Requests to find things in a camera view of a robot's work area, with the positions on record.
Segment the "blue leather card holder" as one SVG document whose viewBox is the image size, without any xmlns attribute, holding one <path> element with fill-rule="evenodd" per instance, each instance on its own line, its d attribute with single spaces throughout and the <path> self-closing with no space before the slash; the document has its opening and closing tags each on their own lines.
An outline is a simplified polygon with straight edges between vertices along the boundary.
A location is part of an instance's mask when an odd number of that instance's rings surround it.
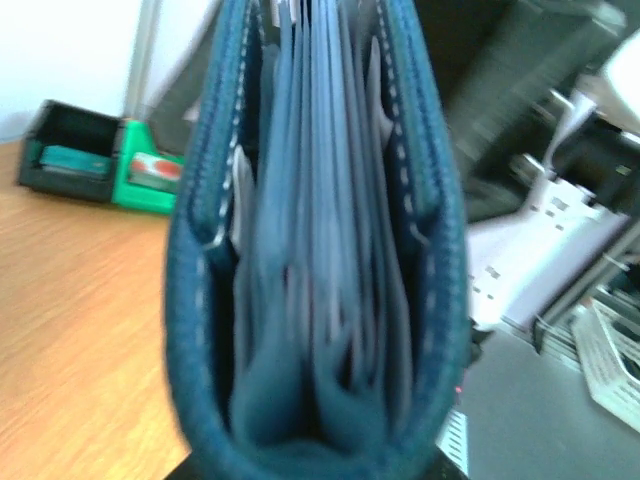
<svg viewBox="0 0 640 480">
<path fill-rule="evenodd" d="M 201 479 L 421 479 L 470 349 L 466 218 L 410 1 L 225 1 L 169 229 Z"/>
</svg>

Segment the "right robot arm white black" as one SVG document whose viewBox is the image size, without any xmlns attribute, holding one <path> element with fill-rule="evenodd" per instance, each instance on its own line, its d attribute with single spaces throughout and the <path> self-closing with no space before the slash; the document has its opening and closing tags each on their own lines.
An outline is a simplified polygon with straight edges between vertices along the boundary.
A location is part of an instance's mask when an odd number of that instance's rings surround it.
<svg viewBox="0 0 640 480">
<path fill-rule="evenodd" d="M 450 99 L 476 332 L 558 314 L 639 210 L 639 5 L 514 1 Z"/>
</svg>

